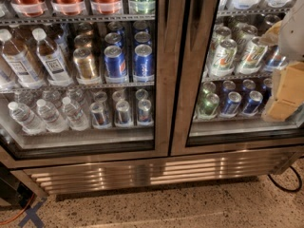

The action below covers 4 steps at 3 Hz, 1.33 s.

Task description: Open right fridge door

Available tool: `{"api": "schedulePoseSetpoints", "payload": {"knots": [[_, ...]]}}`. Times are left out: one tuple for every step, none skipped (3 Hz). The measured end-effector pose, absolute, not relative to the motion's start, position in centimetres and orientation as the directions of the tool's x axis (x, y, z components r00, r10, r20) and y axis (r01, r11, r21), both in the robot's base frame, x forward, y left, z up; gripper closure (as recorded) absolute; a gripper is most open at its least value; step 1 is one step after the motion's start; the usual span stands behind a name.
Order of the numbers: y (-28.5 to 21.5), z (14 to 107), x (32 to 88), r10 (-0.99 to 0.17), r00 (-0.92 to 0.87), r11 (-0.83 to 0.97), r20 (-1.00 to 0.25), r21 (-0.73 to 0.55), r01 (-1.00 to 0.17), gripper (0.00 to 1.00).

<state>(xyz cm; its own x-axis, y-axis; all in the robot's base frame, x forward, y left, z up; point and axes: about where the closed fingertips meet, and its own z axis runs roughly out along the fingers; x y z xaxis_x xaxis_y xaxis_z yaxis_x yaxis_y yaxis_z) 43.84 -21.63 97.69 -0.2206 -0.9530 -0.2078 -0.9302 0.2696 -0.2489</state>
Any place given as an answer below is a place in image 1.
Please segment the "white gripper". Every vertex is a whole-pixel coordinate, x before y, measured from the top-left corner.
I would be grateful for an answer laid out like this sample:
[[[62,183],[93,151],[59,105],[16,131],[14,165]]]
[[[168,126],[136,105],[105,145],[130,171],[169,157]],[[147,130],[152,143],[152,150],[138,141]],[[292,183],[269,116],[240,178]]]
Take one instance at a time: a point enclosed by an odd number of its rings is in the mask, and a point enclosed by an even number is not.
[[[260,43],[278,45],[283,56],[299,61],[274,70],[272,96],[262,112],[265,122],[285,122],[304,103],[304,0],[296,0],[284,19],[260,37]]]

